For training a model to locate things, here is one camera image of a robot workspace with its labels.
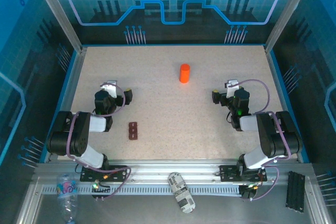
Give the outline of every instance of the speckled table surface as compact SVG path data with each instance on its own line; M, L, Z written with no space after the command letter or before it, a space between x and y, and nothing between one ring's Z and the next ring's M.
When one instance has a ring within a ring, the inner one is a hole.
M182 63L190 81L178 80ZM113 116L108 133L90 133L89 144L110 159L237 158L259 144L257 132L237 132L226 122L228 109L212 102L228 79L259 79L271 94L268 110L281 105L262 46L89 47L72 112L95 107L95 93L107 80L131 88L133 101ZM250 112L263 108L267 92L244 83ZM138 123L138 140L128 139L128 123Z

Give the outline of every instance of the metal pin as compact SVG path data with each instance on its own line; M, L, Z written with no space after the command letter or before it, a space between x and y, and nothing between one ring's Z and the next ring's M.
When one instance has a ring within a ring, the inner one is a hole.
M63 64L64 64L64 66L66 67L66 68L68 68L68 63L66 62L66 60L60 55L59 56L59 58L58 58Z
M296 83L296 85L288 92L288 94L290 94L295 88L297 88L299 86L298 83Z
M36 145L37 147L43 148L43 146L40 146L39 144L34 143L32 140L29 140L29 138L27 138L27 137L25 137L25 141L26 141L26 142L28 141L28 142L30 142L30 143Z
M132 37L133 45L135 45L135 43L134 43L134 37L133 37L133 31L130 31L130 34L131 34L131 37Z
M136 37L136 33L135 33L135 26L132 26L133 28L133 33L134 33L134 39L135 39L135 43L137 44L137 37Z
M289 76L286 80L285 80L285 86L288 86L288 84L296 78L296 74L297 73L293 73L291 76Z
M42 151L41 151L41 150L39 150L39 149L37 149L37 148L33 147L31 144L29 144L29 145L28 145L28 148L30 148L30 149L33 149L33 150L36 150L36 151L38 151L38 152L41 152L41 153L42 153Z
M296 73L294 73L291 77L285 80L285 86L288 87L288 85L291 85L291 83L295 80L296 80Z
M334 188L329 188L329 189L323 189L323 190L321 190L321 191L330 191L330 190L336 190L336 187L334 187Z
M69 60L70 60L70 59L71 59L71 56L70 56L69 52L65 49L65 46L62 46L61 43L60 43L59 45L61 46L63 52L68 56L68 58L69 58Z
M64 53L64 52L61 52L61 50L60 50L59 48L57 48L57 51L58 51L58 53L62 56L62 59L65 60L65 62L66 62L67 64L69 64L69 63L70 63L70 60L69 60L68 57L65 55L65 53Z
M141 44L143 44L141 28L142 28L142 26L138 26L138 29L140 30L139 33L140 33L140 38L141 38Z
M283 74L284 75L283 77L285 77L292 68L293 66L290 66L289 69L286 71L286 73Z
M292 73L292 72L293 72L293 70L294 70L294 69L297 67L297 65L298 65L298 64L297 64L297 63L295 63L294 67L292 67L292 66L291 66L291 67L292 67L292 69L291 69L289 72L287 71L288 73L287 73L287 74L284 74L284 76L283 76L282 78L283 78L283 79L285 79L286 77L288 77L288 75L289 75L290 73Z
M321 182L321 181L326 181L326 180L331 180L331 179L334 179L334 178L336 178L336 177L331 177L331 178L321 179L321 180L319 180L319 182Z
M66 73L67 70L63 67L63 65L60 62L58 62L58 64L61 66L61 68L63 69L63 71Z
M127 45L129 45L130 43L128 42L128 39L127 39L127 32L124 31L124 34L125 34L125 38L126 38Z
M231 40L230 40L230 44L232 43L232 39L233 39L233 36L235 35L236 31L232 31L232 35L231 35Z
M34 157L34 156L31 156L28 152L26 152L25 156L26 156L26 157L31 157L31 158L33 158L33 159L36 159L37 161L40 161L40 159L38 159L38 158L36 158L36 157Z
M298 79L294 83L291 84L291 86L293 86L294 84L296 84L301 79L302 79L302 76L299 76Z
M225 35L225 39L224 39L224 44L226 43L226 39L227 39L227 36L228 36L229 32L230 32L229 30L226 31L226 35Z
M55 56L58 59L58 62L63 66L65 69L67 69L67 65L63 62L62 58L58 56L58 54L55 54Z
M130 28L130 27L129 27L129 26L125 26L125 28L127 29L128 38L130 39L130 43L131 43L131 36L130 36L130 31L128 30L128 28Z
M34 161L30 160L30 159L27 159L27 158L22 157L20 154L17 155L17 158L18 158L18 159L23 159L23 160L25 160L25 161L32 162L32 163L34 163L34 164L37 164L36 162L34 162Z
M245 26L243 26L243 31L241 32L241 35L240 35L240 38L239 38L239 43L241 42L241 40L242 40L242 37L243 37L243 34L244 34L244 31L245 31L245 28L246 28L247 26L245 25Z
M289 91L293 86L295 86L295 84L297 84L300 79L301 79L300 77L298 79L294 79L294 82L292 82L290 85L287 86L286 88L287 91Z
M27 163L24 162L24 161L22 161L22 165L26 165L26 166L29 166L29 167L31 167L31 168L36 168L36 166L34 166L34 165L29 165L29 164L27 164Z
M229 37L228 37L228 40L230 39L231 32L232 32L232 29L233 29L234 27L235 27L234 25L231 25L231 26L230 26L230 28L231 28L231 29L230 29L230 32L229 32Z
M323 194L322 196L331 196L331 195L336 195L336 194Z
M238 39L239 39L239 37L240 37L240 34L242 33L242 31L238 31L238 36L237 36L237 39L236 39L236 42L235 42L235 44L237 44L238 43Z
M138 44L140 45L141 43L140 43L140 37L139 37L139 31L136 31L136 35L138 36Z
M248 31L244 32L244 36L243 36L243 39L241 40L241 44L244 42L247 33L248 33Z
M41 143L42 145L44 145L44 143L43 143L43 142L41 142L40 140L36 139L36 137L34 137L34 136L32 136L32 137L31 137L31 139L32 139L32 140L34 140L34 141L36 141L36 142L39 142L39 143Z
M145 45L147 44L146 43L146 32L145 31L142 31L142 34L143 34L143 41L145 42Z
M235 42L236 40L236 37L237 37L237 34L238 34L238 30L240 29L240 25L237 26L237 30L235 32L235 38L233 39L233 43Z
M321 175L319 175L319 176L316 176L316 178L319 178L319 177L322 177L322 176L325 176L325 175L329 175L329 176L331 176L332 174L331 174L331 171L328 171L327 173L325 173L325 174L321 174Z
M321 185L320 187L322 187L322 186L335 186L335 185L336 185L335 181L332 181L331 183Z
M28 151L28 152L30 152L30 153L33 153L33 154L37 155L37 156L40 156L40 155L41 155L41 154L37 154L36 152L33 152L33 151L27 149L24 145L21 146L21 150L22 150L22 151L23 151L23 150L26 150L26 151Z

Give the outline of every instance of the robotic arm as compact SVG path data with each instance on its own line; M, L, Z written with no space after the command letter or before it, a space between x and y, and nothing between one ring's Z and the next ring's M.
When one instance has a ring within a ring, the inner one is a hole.
M268 112L251 115L249 113L249 92L237 86L237 80L229 80L225 87L226 93L212 92L213 102L229 109L231 125L237 131L258 131L260 145L253 151L239 157L237 170L239 175L253 169L260 169L272 159L288 155L285 145L276 127L274 118ZM300 153L302 139L288 111L276 113L277 120L285 136L291 154Z
M94 97L95 112L80 112L76 118L70 142L70 155L78 161L98 169L108 170L109 161L105 154L99 153L88 144L89 132L108 132L112 126L112 114L117 106L123 105L123 97L117 95L115 88L110 85L102 85ZM132 101L132 90L124 92L125 105ZM47 150L50 153L65 156L70 123L73 114L70 111L60 111L54 122L54 126L47 140Z

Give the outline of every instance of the water bottle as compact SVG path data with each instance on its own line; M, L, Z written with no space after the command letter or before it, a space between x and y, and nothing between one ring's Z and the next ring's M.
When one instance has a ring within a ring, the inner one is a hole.
M64 221L75 224L77 187L72 175L61 174L57 177L57 200Z

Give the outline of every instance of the glass panel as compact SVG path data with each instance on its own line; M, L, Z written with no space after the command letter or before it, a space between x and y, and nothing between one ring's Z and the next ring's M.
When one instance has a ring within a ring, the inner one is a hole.
M274 53L316 173L335 174L336 0L301 0Z
M263 44L287 0L60 0L83 44Z
M12 223L21 208L73 49L45 0L0 0L0 27L3 224Z

